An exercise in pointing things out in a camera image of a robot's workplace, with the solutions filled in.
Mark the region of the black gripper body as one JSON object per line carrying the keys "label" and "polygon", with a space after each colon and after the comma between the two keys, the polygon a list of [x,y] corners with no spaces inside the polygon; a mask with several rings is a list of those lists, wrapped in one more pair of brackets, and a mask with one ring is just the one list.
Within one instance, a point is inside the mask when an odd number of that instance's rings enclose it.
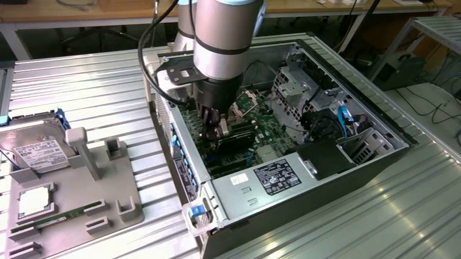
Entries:
{"label": "black gripper body", "polygon": [[193,96],[198,110],[214,109],[227,111],[237,99],[237,92],[242,86],[243,75],[226,80],[205,79],[194,82]]}

